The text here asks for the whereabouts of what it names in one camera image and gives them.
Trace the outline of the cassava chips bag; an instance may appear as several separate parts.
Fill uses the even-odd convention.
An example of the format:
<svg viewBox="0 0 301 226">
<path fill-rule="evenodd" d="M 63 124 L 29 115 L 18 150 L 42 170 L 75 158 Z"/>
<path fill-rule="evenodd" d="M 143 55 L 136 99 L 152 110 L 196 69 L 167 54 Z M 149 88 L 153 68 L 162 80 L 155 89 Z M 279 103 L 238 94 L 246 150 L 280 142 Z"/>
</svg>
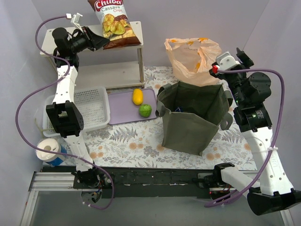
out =
<svg viewBox="0 0 301 226">
<path fill-rule="evenodd" d="M 104 49 L 141 44 L 126 14 L 123 0 L 89 0 L 102 25 L 103 37 L 110 40 Z"/>
</svg>

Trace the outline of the orange plastic grocery bag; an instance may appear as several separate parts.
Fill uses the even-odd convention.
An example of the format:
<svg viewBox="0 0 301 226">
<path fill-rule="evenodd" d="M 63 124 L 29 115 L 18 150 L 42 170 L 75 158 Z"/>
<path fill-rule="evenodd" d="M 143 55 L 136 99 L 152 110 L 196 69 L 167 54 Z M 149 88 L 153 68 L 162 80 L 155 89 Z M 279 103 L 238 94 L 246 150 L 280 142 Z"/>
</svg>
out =
<svg viewBox="0 0 301 226">
<path fill-rule="evenodd" d="M 164 45 L 178 80 L 200 87 L 218 83 L 209 73 L 212 63 L 222 53 L 218 43 L 208 38 L 171 38 Z"/>
</svg>

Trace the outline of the yellow mango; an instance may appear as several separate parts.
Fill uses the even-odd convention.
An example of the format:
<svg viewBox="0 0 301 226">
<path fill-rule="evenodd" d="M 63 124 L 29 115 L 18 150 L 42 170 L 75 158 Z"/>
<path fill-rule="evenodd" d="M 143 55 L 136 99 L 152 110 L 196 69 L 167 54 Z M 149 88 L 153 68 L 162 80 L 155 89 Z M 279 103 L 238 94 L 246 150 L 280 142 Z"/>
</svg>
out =
<svg viewBox="0 0 301 226">
<path fill-rule="evenodd" d="M 143 92 L 141 89 L 133 90 L 132 101 L 135 105 L 141 105 L 143 103 Z"/>
</svg>

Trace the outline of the green canvas tote bag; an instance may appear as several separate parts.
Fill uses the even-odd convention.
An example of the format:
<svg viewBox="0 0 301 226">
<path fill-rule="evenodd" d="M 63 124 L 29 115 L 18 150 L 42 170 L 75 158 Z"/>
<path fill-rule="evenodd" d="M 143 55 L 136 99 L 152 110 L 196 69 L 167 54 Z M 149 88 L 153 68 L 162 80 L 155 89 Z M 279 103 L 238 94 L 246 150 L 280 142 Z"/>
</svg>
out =
<svg viewBox="0 0 301 226">
<path fill-rule="evenodd" d="M 156 109 L 156 115 L 163 121 L 162 146 L 202 155 L 219 129 L 231 127 L 232 103 L 231 92 L 220 84 L 199 87 L 179 81 L 162 86 Z M 183 112 L 175 112 L 177 107 L 182 107 Z"/>
</svg>

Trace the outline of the blue snack packet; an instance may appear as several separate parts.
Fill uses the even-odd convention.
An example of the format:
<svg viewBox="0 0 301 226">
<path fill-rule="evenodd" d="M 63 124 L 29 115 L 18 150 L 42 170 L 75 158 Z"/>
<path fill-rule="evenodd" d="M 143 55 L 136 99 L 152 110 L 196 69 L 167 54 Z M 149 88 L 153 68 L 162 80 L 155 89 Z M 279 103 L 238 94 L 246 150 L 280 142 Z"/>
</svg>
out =
<svg viewBox="0 0 301 226">
<path fill-rule="evenodd" d="M 182 108 L 182 107 L 177 107 L 177 108 L 175 109 L 175 112 L 180 112 L 180 113 L 182 113 L 182 112 L 183 112 L 183 108 Z"/>
</svg>

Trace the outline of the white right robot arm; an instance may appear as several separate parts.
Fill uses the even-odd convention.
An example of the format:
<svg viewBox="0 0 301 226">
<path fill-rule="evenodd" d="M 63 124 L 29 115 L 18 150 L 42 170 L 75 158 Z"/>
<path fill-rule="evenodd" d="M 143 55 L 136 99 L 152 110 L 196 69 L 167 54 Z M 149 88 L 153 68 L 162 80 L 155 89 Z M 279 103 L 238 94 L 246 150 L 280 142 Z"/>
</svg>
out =
<svg viewBox="0 0 301 226">
<path fill-rule="evenodd" d="M 255 69 L 242 50 L 235 56 L 226 51 L 212 65 L 210 74 L 225 80 L 236 103 L 234 119 L 249 144 L 258 173 L 250 178 L 232 163 L 214 167 L 213 183 L 218 187 L 233 187 L 233 191 L 209 202 L 215 207 L 246 197 L 255 215 L 287 210 L 301 202 L 301 193 L 288 179 L 275 145 L 279 126 L 273 127 L 264 101 L 271 95 L 270 69 Z"/>
</svg>

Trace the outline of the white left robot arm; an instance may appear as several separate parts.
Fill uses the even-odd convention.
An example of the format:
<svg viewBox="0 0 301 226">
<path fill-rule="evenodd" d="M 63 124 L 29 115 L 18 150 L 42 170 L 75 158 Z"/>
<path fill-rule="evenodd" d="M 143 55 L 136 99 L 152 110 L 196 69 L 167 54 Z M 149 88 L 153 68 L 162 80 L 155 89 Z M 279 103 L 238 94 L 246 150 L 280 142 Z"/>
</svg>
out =
<svg viewBox="0 0 301 226">
<path fill-rule="evenodd" d="M 74 89 L 79 69 L 78 53 L 89 49 L 96 51 L 109 43 L 109 39 L 93 33 L 83 26 L 69 34 L 65 28 L 52 31 L 56 48 L 54 60 L 60 81 L 52 104 L 46 106 L 46 113 L 56 133 L 60 134 L 74 155 L 75 176 L 89 188 L 100 184 L 94 161 L 89 155 L 83 139 L 84 119 L 74 103 Z"/>
</svg>

